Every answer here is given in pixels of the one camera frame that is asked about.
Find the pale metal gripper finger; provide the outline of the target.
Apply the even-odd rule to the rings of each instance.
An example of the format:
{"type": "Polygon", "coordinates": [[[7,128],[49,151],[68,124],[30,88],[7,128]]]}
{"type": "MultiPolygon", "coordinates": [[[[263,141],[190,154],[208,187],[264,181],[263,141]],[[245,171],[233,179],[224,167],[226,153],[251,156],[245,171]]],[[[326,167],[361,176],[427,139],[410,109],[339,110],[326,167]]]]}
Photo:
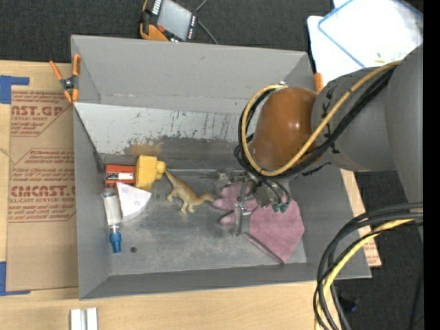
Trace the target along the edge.
{"type": "Polygon", "coordinates": [[[234,226],[230,230],[232,236],[237,237],[249,232],[251,214],[252,211],[245,200],[239,199],[234,207],[234,226]]]}
{"type": "Polygon", "coordinates": [[[222,189],[230,184],[230,177],[221,170],[205,170],[201,172],[199,177],[211,189],[222,189]]]}

